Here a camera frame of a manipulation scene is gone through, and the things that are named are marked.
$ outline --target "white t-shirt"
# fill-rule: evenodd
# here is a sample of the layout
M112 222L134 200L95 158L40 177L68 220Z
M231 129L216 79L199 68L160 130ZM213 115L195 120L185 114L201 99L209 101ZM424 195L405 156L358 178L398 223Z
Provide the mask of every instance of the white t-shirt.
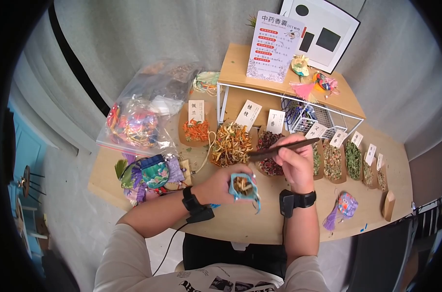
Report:
M329 291L314 255L296 259L286 271L285 282L267 272L228 264L214 264L198 270L153 277L145 239L126 224L115 226L97 269L94 288L96 292L217 290Z

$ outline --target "dried herbs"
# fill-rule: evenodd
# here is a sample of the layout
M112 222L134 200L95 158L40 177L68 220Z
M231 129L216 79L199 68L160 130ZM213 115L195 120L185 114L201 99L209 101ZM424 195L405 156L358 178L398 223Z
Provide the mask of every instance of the dried herbs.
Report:
M204 142L208 140L210 124L207 120L200 122L194 119L188 120L183 125L183 131L185 132L185 139L188 142L200 141Z
M227 167L237 163L247 163L248 152L252 151L252 137L246 132L247 126L234 122L224 123L216 134L213 145L212 162Z
M378 178L378 185L380 185L380 190L385 190L386 189L385 175L381 170L377 171L376 178Z
M364 179L366 185L372 185L373 182L373 171L372 168L367 163L364 163Z
M262 136L258 139L258 150L269 149L271 145L276 143L280 138L284 137L283 134L273 134L270 131L264 131ZM258 163L260 169L268 175L284 175L282 166L277 164L272 158L266 158Z
M320 171L320 153L318 153L318 142L311 145L313 149L313 176L317 176Z
M361 174L362 153L356 144L350 140L346 143L346 166L348 167L349 176L353 180L358 180Z
M236 177L233 183L234 190L243 196L247 196L253 190L253 185L248 182L247 178Z
M328 179L336 180L341 178L341 151L331 146L329 141L323 142L323 155L325 157L324 173Z

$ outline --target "black square artwork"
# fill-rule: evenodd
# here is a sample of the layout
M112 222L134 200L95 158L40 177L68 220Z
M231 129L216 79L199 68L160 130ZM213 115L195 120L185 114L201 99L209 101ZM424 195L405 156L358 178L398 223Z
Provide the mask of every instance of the black square artwork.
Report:
M322 48L332 52L335 50L340 38L341 36L335 34L334 32L326 28L322 28L321 33L317 39L317 46L321 46Z
M311 34L310 32L306 32L304 39L300 43L299 50L301 50L303 52L308 52L308 49L310 48L310 44L311 44L314 36L315 36L314 34Z

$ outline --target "wire basket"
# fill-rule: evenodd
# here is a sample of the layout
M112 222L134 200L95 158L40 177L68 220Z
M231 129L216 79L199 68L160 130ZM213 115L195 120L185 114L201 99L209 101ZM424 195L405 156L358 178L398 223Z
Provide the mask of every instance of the wire basket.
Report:
M318 122L328 128L321 136L324 139L331 139L335 135L337 129L344 132L347 131L347 127L337 126L333 123L329 111L325 109L326 106L321 104L318 105L323 108L299 100L282 98L281 107L282 110L286 112L284 119L286 129L291 133L307 133L311 126ZM306 111L309 112L309 118L306 117Z

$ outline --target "picture frame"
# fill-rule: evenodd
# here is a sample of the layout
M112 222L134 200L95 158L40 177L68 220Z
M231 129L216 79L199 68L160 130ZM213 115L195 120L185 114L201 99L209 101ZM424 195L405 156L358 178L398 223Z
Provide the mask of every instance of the picture frame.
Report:
M305 24L296 55L309 58L308 64L333 73L361 22L326 0L283 0L280 15Z

